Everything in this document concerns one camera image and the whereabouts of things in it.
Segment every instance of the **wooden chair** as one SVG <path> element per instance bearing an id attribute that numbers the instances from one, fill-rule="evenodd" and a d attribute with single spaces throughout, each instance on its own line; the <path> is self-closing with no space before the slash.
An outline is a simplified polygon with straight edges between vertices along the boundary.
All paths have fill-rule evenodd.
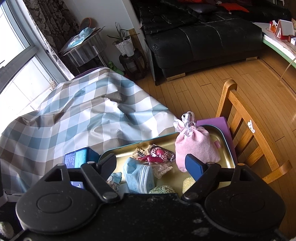
<path id="1" fill-rule="evenodd" d="M 290 161 L 286 161 L 284 164 L 279 166 L 278 160 L 280 159 L 280 154 L 275 146 L 275 141 L 271 140 L 256 115 L 237 93 L 237 84 L 233 80 L 228 80 L 223 86 L 216 117 L 223 116 L 226 120 L 228 120 L 232 106 L 236 109 L 236 113 L 230 125 L 232 139 L 236 136 L 243 121 L 248 124 L 251 120 L 253 129 L 255 130 L 255 132 L 253 131 L 254 133 L 252 133 L 249 128 L 246 129 L 242 138 L 238 141 L 238 144 L 235 147 L 237 157 L 239 157 L 239 155 L 255 137 L 259 146 L 249 157 L 247 157 L 245 164 L 251 167 L 264 155 L 271 169 L 271 173 L 263 178 L 266 183 L 273 182 L 292 169 Z"/>

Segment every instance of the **table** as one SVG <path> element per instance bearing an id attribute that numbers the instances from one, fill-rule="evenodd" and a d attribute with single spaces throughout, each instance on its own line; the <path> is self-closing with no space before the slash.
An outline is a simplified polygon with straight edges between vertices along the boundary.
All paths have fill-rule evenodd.
<path id="1" fill-rule="evenodd" d="M 275 50 L 280 56 L 282 56 L 289 63 L 296 57 L 296 46 L 289 43 L 287 40 L 280 40 L 274 35 L 274 33 L 268 31 L 269 23 L 254 23 L 259 26 L 263 32 L 263 43 Z M 296 68 L 296 61 L 292 63 L 292 66 Z"/>
<path id="2" fill-rule="evenodd" d="M 82 42 L 82 44 L 72 48 L 62 56 L 66 56 L 75 67 L 80 67 L 94 57 L 98 56 L 102 64 L 105 67 L 109 67 L 107 65 L 108 61 L 105 61 L 101 55 L 101 52 L 103 52 L 107 46 L 105 41 L 100 36 L 101 30 L 102 29 L 94 31 L 86 40 Z"/>
<path id="3" fill-rule="evenodd" d="M 143 59 L 144 62 L 144 66 L 142 66 L 140 58 Z M 140 80 L 143 79 L 146 75 L 147 72 L 147 62 L 146 62 L 146 58 L 145 56 L 141 53 L 141 51 L 139 49 L 135 49 L 134 54 L 130 57 L 128 57 L 127 55 L 120 55 L 119 56 L 119 62 L 122 64 L 122 66 L 124 67 L 128 77 L 135 81 L 135 80 Z M 127 64 L 134 62 L 137 70 L 134 72 L 131 72 L 128 67 Z"/>

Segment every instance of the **pink drawstring bag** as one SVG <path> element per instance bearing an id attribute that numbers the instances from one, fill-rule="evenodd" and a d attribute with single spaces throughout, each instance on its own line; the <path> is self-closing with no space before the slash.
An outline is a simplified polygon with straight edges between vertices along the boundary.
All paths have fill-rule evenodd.
<path id="1" fill-rule="evenodd" d="M 209 132 L 202 126 L 195 126 L 194 114 L 188 111 L 182 115 L 182 120 L 174 120 L 176 131 L 180 132 L 177 136 L 176 164 L 180 171 L 186 172 L 185 157 L 192 154 L 203 163 L 220 161 L 219 152 L 211 140 Z"/>

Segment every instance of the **orange object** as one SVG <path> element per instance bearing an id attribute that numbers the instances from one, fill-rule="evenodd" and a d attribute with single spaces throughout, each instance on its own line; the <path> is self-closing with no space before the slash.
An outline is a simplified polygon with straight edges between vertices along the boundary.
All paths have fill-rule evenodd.
<path id="1" fill-rule="evenodd" d="M 275 25 L 271 25 L 270 31 L 272 31 L 273 33 L 275 33 L 276 32 L 276 26 Z"/>
<path id="2" fill-rule="evenodd" d="M 231 11 L 234 11 L 234 10 L 237 10 L 237 11 L 243 11 L 243 12 L 249 12 L 248 9 L 238 5 L 237 3 L 228 3 L 228 2 L 225 2 L 225 3 L 221 3 L 219 4 L 218 6 L 222 6 L 224 7 L 225 9 L 227 9 L 229 12 Z"/>
<path id="3" fill-rule="evenodd" d="M 84 18 L 81 21 L 81 24 L 80 24 L 80 27 L 79 27 L 79 31 L 82 31 L 82 30 L 84 30 L 87 27 L 91 28 L 91 18 Z"/>

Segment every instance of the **white ribbon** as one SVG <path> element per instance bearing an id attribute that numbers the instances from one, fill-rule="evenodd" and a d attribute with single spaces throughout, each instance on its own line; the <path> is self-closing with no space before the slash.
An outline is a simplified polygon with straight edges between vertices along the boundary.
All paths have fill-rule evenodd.
<path id="1" fill-rule="evenodd" d="M 193 133 L 191 127 L 196 127 L 194 122 L 194 113 L 188 111 L 182 115 L 182 120 L 174 120 L 173 125 L 177 132 L 181 133 L 184 129 L 186 129 L 184 135 L 187 137 L 191 136 Z"/>
<path id="2" fill-rule="evenodd" d="M 254 134 L 254 133 L 255 133 L 255 130 L 254 130 L 254 128 L 253 128 L 252 120 L 250 120 L 250 121 L 248 122 L 248 127 L 249 127 L 249 129 L 251 130 L 251 132 Z"/>

